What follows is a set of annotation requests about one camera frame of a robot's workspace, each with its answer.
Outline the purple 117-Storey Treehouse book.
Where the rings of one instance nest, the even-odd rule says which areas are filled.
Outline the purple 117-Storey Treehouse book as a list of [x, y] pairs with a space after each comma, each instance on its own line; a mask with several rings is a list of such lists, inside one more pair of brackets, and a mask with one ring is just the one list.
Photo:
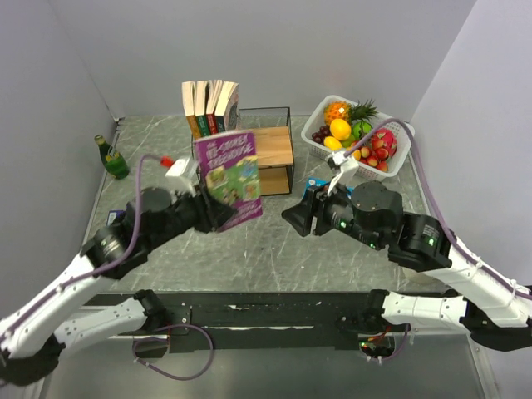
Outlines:
[[252, 131], [226, 131], [195, 140], [199, 176], [209, 194], [234, 212], [222, 232], [263, 214], [259, 158]]

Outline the green 104-Storey Treehouse book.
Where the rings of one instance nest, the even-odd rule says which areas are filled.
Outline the green 104-Storey Treehouse book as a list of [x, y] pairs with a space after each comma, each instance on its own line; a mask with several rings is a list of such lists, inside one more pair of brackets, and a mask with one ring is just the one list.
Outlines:
[[209, 90], [210, 81], [197, 81], [195, 83], [195, 118], [202, 137], [210, 136], [209, 122], [206, 115]]

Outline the red 13-Storey Treehouse book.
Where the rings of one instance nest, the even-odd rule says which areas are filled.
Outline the red 13-Storey Treehouse book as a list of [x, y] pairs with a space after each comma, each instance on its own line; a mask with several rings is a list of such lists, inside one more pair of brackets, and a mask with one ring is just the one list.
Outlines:
[[205, 115], [209, 127], [209, 132], [214, 135], [218, 132], [215, 120], [215, 110], [218, 104], [219, 96], [221, 94], [224, 82], [222, 80], [207, 81], [206, 97], [205, 97]]

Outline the orange Treehouse book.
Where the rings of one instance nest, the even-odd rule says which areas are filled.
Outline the orange Treehouse book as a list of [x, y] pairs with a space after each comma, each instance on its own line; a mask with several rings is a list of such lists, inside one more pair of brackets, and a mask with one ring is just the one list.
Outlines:
[[195, 82], [184, 81], [181, 84], [182, 104], [186, 120], [189, 124], [192, 138], [202, 137], [198, 122], [195, 117]]

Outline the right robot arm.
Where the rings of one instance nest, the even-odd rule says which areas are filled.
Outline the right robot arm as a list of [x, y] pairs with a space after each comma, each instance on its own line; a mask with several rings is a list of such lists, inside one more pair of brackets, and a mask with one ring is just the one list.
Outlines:
[[530, 289], [511, 282], [458, 248], [454, 234], [426, 214], [403, 209], [402, 197], [370, 181], [328, 194], [307, 187], [301, 201], [282, 212], [296, 232], [322, 236], [337, 230], [371, 249], [387, 251], [390, 262], [434, 278], [454, 291], [446, 296], [412, 296], [373, 289], [353, 323], [377, 333], [391, 326], [469, 333], [483, 347], [511, 352], [531, 345]]

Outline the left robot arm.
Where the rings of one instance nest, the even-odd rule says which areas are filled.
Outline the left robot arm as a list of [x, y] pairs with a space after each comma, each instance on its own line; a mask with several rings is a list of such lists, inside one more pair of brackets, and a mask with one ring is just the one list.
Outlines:
[[63, 358], [116, 334], [159, 332], [170, 315], [151, 290], [88, 317], [71, 315], [146, 263], [153, 250], [189, 229], [214, 232], [235, 213], [202, 185], [177, 197], [162, 188], [136, 189], [122, 216], [99, 229], [34, 299], [2, 319], [1, 383], [31, 385]]

